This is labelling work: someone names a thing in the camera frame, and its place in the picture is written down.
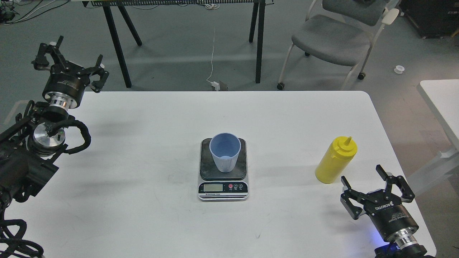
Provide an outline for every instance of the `chair backrest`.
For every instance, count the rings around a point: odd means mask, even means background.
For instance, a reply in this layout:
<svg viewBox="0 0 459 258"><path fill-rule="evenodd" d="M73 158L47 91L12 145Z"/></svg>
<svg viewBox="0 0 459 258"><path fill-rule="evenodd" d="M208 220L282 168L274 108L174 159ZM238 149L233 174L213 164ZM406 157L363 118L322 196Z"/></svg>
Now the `chair backrest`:
<svg viewBox="0 0 459 258"><path fill-rule="evenodd" d="M386 5L386 0L374 0L371 3L364 3L364 1L358 0L322 1L322 7L325 10L354 18L370 26L378 23Z"/></svg>

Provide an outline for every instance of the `yellow squeeze bottle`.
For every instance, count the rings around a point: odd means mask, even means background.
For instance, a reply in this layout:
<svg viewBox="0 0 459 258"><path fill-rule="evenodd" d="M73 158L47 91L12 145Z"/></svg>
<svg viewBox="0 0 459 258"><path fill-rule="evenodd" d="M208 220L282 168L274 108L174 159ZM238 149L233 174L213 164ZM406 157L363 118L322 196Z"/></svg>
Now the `yellow squeeze bottle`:
<svg viewBox="0 0 459 258"><path fill-rule="evenodd" d="M316 168L317 179L324 184L333 183L356 153L357 144L352 137L337 137Z"/></svg>

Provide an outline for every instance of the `black table leg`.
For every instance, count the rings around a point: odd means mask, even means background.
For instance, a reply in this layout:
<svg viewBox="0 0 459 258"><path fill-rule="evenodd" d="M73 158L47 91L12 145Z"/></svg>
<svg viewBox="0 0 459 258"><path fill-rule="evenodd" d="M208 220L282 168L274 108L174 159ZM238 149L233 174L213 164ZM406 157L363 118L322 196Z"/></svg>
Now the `black table leg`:
<svg viewBox="0 0 459 258"><path fill-rule="evenodd" d="M129 30L132 33L132 36L134 37L136 43L138 46L142 45L142 41L140 40L139 35L137 34L137 30L135 30L134 25L132 24L131 18L129 17L128 12L126 11L126 7L124 6L118 6L119 11L121 12L121 15L124 18L124 21L128 25Z"/></svg>
<svg viewBox="0 0 459 258"><path fill-rule="evenodd" d="M253 3L252 22L250 23L250 35L249 35L250 43L253 42L253 35L255 34L255 25L257 23L258 6L259 6L259 3Z"/></svg>
<svg viewBox="0 0 459 258"><path fill-rule="evenodd" d="M266 1L260 1L260 14L258 16L258 38L257 38L257 68L255 72L255 83L261 81L261 58L263 54L263 30L264 30L264 9Z"/></svg>
<svg viewBox="0 0 459 258"><path fill-rule="evenodd" d="M121 73L123 74L124 83L126 84L126 88L131 88L131 78L129 77L126 61L124 60L123 50L121 49L121 44L119 43L118 33L116 32L112 11L110 10L109 6L104 6L102 8L104 9L105 18L107 19L110 35L112 36L113 46L115 47L116 56L118 57L118 62L121 68Z"/></svg>

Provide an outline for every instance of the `digital kitchen scale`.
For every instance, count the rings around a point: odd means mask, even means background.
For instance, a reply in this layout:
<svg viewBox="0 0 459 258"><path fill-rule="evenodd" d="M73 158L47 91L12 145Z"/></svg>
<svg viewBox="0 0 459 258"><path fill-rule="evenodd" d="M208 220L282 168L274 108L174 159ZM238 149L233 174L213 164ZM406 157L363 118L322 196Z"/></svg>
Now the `digital kitchen scale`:
<svg viewBox="0 0 459 258"><path fill-rule="evenodd" d="M249 195L247 176L246 141L241 141L241 151L236 166L227 173L220 172L210 153L207 138L201 143L198 196L203 201L243 201Z"/></svg>

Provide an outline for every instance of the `chair seat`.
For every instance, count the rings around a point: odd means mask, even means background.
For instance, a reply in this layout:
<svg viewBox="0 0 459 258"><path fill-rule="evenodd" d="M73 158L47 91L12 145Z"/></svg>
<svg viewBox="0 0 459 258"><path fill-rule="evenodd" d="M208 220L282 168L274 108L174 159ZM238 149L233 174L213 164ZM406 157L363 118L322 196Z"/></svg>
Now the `chair seat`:
<svg viewBox="0 0 459 258"><path fill-rule="evenodd" d="M343 66L358 64L371 45L363 30L323 15L307 20L291 40L304 52Z"/></svg>

